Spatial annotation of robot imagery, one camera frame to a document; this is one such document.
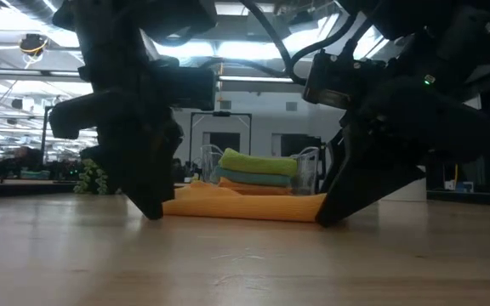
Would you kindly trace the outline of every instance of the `teal towel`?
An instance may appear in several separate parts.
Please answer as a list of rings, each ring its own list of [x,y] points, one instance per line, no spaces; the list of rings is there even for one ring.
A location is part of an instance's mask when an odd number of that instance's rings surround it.
[[[234,183],[282,187],[290,186],[290,177],[286,175],[241,173],[238,171],[224,169],[222,167],[215,168],[215,175],[218,179],[224,177]]]

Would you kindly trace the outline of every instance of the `white wall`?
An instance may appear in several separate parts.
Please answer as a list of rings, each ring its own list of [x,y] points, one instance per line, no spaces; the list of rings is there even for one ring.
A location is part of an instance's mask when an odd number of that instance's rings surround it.
[[[272,134],[302,133],[318,136],[329,141],[339,131],[339,119],[344,112],[324,105],[312,105],[301,99],[299,93],[222,93],[222,99],[231,101],[232,113],[253,115],[251,154],[271,156]],[[287,102],[298,102],[297,111],[286,111]],[[191,112],[182,110],[174,113],[175,120],[185,133],[175,157],[188,161]],[[248,128],[233,116],[228,118],[205,116],[193,130],[192,160],[200,156],[203,133],[227,132],[241,134],[241,151],[248,153]]]

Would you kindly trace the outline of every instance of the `yellow cloth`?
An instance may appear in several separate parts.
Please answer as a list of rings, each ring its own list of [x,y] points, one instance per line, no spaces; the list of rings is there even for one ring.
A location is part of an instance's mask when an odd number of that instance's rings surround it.
[[[290,196],[293,191],[288,187],[235,183],[224,177],[220,178],[219,187],[228,188],[239,192],[240,195],[249,196]]]
[[[230,148],[220,157],[219,165],[228,170],[243,173],[279,174],[291,178],[298,172],[298,163],[287,157],[253,157]]]
[[[315,222],[324,200],[322,195],[240,195],[203,182],[175,190],[175,199],[163,203],[166,215],[245,218]]]

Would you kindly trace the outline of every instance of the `ceiling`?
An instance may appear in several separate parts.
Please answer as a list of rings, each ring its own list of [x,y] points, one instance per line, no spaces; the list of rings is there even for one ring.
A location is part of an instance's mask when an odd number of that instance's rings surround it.
[[[82,56],[78,52],[77,37],[74,33],[58,29],[49,24],[53,9],[58,8],[63,0],[0,0],[0,68],[27,69],[47,71],[76,71],[83,65]],[[345,22],[345,12],[332,0],[262,0],[261,9],[270,16],[270,13],[291,12],[297,10],[313,11],[319,17],[317,28],[295,33],[285,39],[285,44],[291,54],[306,45],[322,40],[334,33]],[[238,1],[217,0],[218,25],[212,30],[195,37],[195,39],[179,48],[166,48],[157,45],[160,54],[177,57],[183,65],[199,65],[206,60],[206,56],[218,55],[226,58],[246,58],[256,60],[262,65],[282,71],[283,64],[278,52],[265,32],[254,30],[254,39],[248,35],[251,29],[253,16]],[[327,52],[339,54],[345,41],[364,21],[359,15],[358,21],[349,33],[338,42],[329,46]],[[18,41],[26,33],[37,33],[48,37],[50,43],[43,57],[32,62],[18,49]],[[356,57],[367,56],[377,60],[387,60],[397,56],[402,46],[384,40],[375,28],[371,28],[367,35],[359,42]],[[311,67],[311,56],[305,57],[296,65],[296,73],[306,77]],[[481,68],[474,77],[480,77],[490,72],[490,67]],[[224,74],[228,76],[265,77],[261,72],[239,65],[225,65]],[[12,86],[12,93],[2,98],[3,94]],[[225,82],[225,91],[245,92],[301,92],[302,88],[290,84],[251,83],[251,82]],[[44,107],[53,105],[61,100],[77,97],[91,92],[91,87],[83,82],[54,82],[46,81],[15,81],[0,78],[0,155],[13,149],[16,145],[27,143],[31,146],[40,145],[41,129],[43,128]],[[23,99],[27,109],[12,107],[13,99]],[[4,118],[5,116],[19,116],[17,122]],[[85,146],[95,143],[95,133],[85,132],[78,141],[62,143],[48,133],[48,152],[52,155],[61,155],[66,152],[78,152]]]

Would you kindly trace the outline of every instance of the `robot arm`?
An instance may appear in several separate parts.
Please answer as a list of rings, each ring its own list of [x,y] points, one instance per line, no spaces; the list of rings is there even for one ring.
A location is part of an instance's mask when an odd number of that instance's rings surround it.
[[[423,178],[416,165],[426,156],[471,161],[490,139],[490,121],[452,98],[478,65],[490,63],[487,0],[339,2],[349,22],[291,58],[261,11],[242,0],[281,51],[285,73],[305,85],[304,99],[347,110],[322,187],[327,197],[317,222],[325,226]],[[341,38],[359,11],[367,22],[333,60],[322,48]],[[79,72],[94,89],[54,107],[54,136],[73,139],[80,129],[97,127],[100,145],[83,154],[151,219],[160,218],[162,202],[174,196],[171,160],[182,132],[170,106],[212,110],[215,76],[174,61],[149,61],[140,31],[178,45],[214,27],[215,18],[209,0],[74,0],[54,16],[57,26],[77,33],[85,62]],[[371,25],[389,39],[413,35],[413,41],[388,63],[355,60],[358,39]],[[185,28],[179,39],[168,38]],[[294,75],[293,63],[319,49],[308,79]]]

